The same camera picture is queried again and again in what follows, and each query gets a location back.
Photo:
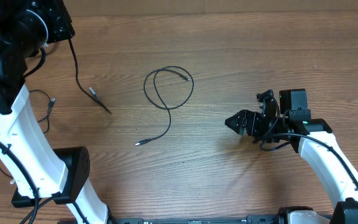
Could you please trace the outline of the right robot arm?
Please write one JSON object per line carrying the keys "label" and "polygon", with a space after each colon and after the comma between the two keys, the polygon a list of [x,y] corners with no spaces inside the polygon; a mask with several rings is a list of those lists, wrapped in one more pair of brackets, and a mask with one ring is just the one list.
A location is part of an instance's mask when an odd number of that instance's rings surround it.
{"label": "right robot arm", "polygon": [[246,223],[358,223],[358,171],[337,144],[331,127],[313,119],[304,89],[272,90],[256,95],[261,112],[240,110],[225,120],[239,135],[275,150],[291,146],[304,159],[323,185],[333,205],[332,215],[319,215],[307,206],[282,207],[276,215],[249,215]]}

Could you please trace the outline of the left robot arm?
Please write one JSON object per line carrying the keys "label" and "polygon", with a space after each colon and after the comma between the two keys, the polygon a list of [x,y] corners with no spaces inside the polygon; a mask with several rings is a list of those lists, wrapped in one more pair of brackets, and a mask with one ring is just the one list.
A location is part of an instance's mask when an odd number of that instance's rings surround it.
{"label": "left robot arm", "polygon": [[16,185],[12,205],[32,209],[26,223],[49,201],[66,205],[77,223],[114,221],[91,185],[87,148],[51,148],[25,85],[26,59],[45,58],[48,44],[74,34],[63,1],[0,1],[0,160]]}

